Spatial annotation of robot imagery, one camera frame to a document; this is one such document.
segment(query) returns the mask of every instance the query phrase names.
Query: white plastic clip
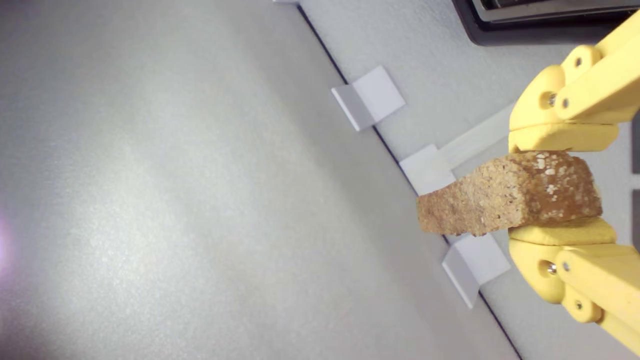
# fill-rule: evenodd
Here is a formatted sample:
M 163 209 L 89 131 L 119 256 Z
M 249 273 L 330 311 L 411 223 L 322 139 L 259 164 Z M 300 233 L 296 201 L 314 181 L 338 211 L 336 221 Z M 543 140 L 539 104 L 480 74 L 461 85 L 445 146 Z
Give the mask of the white plastic clip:
M 374 125 L 405 104 L 382 66 L 352 84 L 332 88 L 331 92 L 357 131 Z
M 480 286 L 509 270 L 511 265 L 491 234 L 479 237 L 468 234 L 451 245 L 442 267 L 471 309 Z

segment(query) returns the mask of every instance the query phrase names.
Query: metal screw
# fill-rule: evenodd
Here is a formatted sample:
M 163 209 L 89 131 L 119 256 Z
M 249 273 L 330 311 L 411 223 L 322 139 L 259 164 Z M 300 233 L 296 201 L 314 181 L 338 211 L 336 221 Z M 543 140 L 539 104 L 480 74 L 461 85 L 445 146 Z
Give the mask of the metal screw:
M 551 107 L 553 107 L 556 104 L 556 95 L 557 94 L 549 95 L 549 105 L 551 105 Z

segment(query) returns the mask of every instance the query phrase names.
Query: bread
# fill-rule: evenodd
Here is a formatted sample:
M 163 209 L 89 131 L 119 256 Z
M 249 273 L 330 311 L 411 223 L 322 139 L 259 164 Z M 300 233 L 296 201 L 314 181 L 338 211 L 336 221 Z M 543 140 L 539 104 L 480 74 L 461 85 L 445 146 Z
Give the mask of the bread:
M 475 236 L 602 214 L 586 162 L 564 151 L 529 151 L 491 160 L 420 196 L 417 207 L 422 230 Z

